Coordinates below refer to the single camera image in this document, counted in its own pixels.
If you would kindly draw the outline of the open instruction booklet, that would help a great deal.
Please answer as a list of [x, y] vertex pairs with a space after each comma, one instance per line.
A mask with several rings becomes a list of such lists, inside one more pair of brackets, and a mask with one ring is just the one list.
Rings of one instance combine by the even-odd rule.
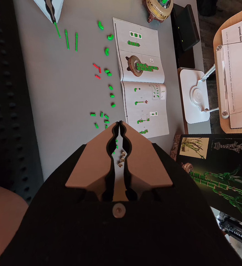
[[125, 120], [146, 138], [169, 134], [158, 31], [113, 18]]

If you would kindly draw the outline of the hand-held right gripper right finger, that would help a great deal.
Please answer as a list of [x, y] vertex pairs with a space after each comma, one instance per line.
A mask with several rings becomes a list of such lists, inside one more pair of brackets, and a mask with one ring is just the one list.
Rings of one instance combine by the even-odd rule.
[[145, 191], [173, 185], [151, 141], [124, 121], [120, 121], [120, 135], [126, 152], [124, 183], [129, 201], [137, 201]]

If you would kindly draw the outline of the person's left forearm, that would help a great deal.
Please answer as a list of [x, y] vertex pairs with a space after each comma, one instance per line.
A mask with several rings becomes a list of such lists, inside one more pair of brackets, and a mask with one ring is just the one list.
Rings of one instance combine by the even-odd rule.
[[22, 197], [0, 187], [0, 255], [14, 237], [27, 209]]

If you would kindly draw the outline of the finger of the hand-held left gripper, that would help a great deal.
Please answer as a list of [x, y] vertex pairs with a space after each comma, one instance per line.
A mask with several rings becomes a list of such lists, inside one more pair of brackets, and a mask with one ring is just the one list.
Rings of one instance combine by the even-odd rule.
[[44, 15], [50, 20], [50, 22], [54, 23], [54, 7], [52, 4], [52, 0], [46, 1], [46, 0], [34, 0], [34, 2], [37, 4], [37, 6], [40, 8], [40, 10], [44, 13]]
[[51, 0], [50, 3], [54, 22], [58, 23], [63, 7], [63, 0]]

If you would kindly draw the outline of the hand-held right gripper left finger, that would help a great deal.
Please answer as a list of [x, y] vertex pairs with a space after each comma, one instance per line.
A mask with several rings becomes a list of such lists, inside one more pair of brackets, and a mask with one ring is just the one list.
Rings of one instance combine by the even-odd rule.
[[116, 150], [116, 138], [119, 134], [119, 122], [90, 140], [65, 186], [94, 192], [102, 201], [112, 201], [115, 184], [115, 166], [113, 152]]

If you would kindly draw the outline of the printed instruction sheet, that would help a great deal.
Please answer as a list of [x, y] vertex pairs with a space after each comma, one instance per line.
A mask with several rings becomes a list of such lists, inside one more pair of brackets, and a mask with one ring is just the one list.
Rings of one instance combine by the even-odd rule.
[[242, 21], [222, 30], [230, 127], [242, 128]]

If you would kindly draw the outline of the black chair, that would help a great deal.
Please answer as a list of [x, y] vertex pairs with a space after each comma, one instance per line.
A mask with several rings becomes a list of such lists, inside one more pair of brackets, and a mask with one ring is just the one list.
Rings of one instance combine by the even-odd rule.
[[182, 7], [174, 3], [171, 22], [177, 68], [195, 69], [193, 46], [200, 37], [191, 5]]

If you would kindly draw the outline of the white document stand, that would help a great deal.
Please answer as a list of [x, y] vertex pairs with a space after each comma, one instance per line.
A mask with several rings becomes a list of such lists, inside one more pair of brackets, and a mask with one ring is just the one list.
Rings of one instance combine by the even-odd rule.
[[[206, 74], [202, 71], [191, 69], [182, 69], [180, 71], [184, 114], [186, 122], [189, 124], [208, 121], [210, 112], [219, 109], [223, 119], [229, 118], [224, 45], [218, 45], [216, 47], [216, 57], [216, 64]], [[217, 108], [210, 109], [206, 80], [216, 70], [218, 72], [220, 104]]]

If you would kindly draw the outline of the green bamboo brick model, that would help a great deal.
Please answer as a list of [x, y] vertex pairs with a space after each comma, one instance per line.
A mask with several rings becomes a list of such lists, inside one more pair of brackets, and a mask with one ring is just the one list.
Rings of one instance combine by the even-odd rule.
[[142, 0], [142, 4], [149, 14], [148, 23], [153, 20], [162, 23], [171, 14], [174, 2], [173, 0]]

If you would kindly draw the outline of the black bamboo-print cardboard box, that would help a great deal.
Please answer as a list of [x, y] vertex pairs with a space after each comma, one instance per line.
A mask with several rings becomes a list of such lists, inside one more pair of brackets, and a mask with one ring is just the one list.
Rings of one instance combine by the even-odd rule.
[[242, 222], [242, 134], [175, 135], [171, 157], [212, 208]]

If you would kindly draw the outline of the wooden board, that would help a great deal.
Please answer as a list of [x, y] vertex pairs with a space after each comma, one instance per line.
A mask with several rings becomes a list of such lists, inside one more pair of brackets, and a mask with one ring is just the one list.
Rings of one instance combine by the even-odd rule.
[[238, 22], [242, 21], [242, 11], [238, 12], [231, 18], [229, 18], [226, 22], [224, 22], [216, 32], [214, 39], [213, 39], [213, 48], [214, 48], [214, 62], [216, 67], [216, 85], [217, 85], [217, 94], [218, 94], [218, 107], [219, 107], [219, 121], [222, 130], [226, 134], [242, 134], [242, 128], [235, 128], [231, 129], [230, 127], [230, 118], [222, 118], [222, 111], [221, 111], [221, 97], [220, 97], [220, 85], [219, 85], [219, 70], [218, 70], [218, 62], [217, 62], [217, 51], [216, 48], [219, 45], [222, 45], [222, 30], [232, 26]]

